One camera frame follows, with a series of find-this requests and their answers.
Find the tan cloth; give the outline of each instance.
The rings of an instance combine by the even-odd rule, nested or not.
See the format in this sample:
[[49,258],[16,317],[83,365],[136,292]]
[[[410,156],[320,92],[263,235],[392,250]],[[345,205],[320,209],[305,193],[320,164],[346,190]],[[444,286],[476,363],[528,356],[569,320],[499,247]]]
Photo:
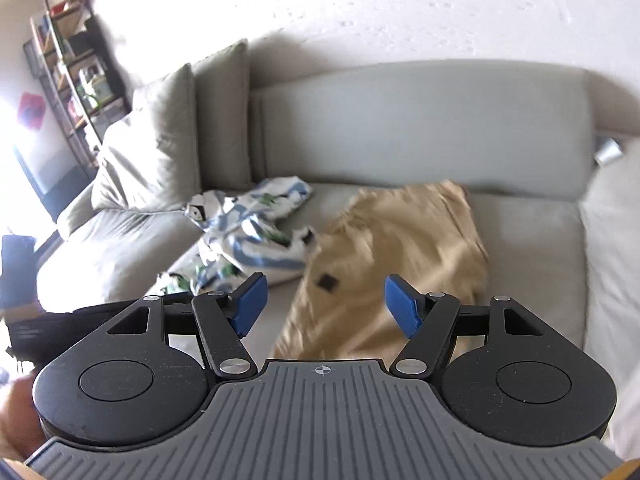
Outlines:
[[[486,266],[457,184],[361,190],[319,236],[273,357],[381,358],[389,365],[407,339],[386,309],[386,277],[398,273],[423,294],[447,292],[473,304]],[[318,285],[325,274],[337,280],[330,292]]]
[[16,460],[4,460],[11,468],[17,472],[24,480],[45,480],[43,476],[40,476],[33,469],[24,465],[22,462]]

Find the gray gripper base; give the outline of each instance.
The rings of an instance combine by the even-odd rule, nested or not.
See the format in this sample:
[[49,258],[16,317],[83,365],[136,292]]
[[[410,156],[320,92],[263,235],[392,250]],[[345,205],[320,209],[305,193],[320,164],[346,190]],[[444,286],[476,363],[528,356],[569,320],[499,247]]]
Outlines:
[[48,480],[599,480],[620,463],[595,437],[556,448],[492,440],[457,421],[427,383],[391,377],[376,361],[271,362],[220,386],[201,417],[163,442],[105,452],[53,439],[29,461]]

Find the red poster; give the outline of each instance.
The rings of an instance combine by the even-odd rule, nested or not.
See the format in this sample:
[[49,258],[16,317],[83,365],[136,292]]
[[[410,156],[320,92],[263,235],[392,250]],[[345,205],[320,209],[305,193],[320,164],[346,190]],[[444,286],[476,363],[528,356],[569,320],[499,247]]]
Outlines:
[[18,122],[30,130],[37,132],[42,127],[42,120],[47,111],[44,97],[27,92],[20,98]]

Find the patterned blanket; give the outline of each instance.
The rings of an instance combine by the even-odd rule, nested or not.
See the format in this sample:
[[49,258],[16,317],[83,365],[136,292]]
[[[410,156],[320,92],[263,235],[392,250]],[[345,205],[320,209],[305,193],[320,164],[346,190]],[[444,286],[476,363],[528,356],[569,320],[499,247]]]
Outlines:
[[159,274],[154,290],[230,292],[253,272],[263,272],[270,285],[300,277],[315,233],[306,227],[288,234],[275,221],[296,210],[311,190],[294,176],[264,180],[240,196],[218,190],[194,196],[184,213],[204,234],[193,257]]

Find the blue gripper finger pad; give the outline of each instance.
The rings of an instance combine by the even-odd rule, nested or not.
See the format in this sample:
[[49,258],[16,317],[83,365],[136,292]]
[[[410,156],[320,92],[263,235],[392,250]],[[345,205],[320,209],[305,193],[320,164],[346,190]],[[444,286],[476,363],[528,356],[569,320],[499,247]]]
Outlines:
[[262,275],[242,296],[236,299],[236,314],[230,323],[238,337],[244,337],[249,333],[255,320],[258,319],[267,304],[268,297],[269,285],[267,278]]
[[422,320],[418,316],[419,296],[412,297],[393,276],[385,280],[385,303],[407,339],[411,339],[420,328]]

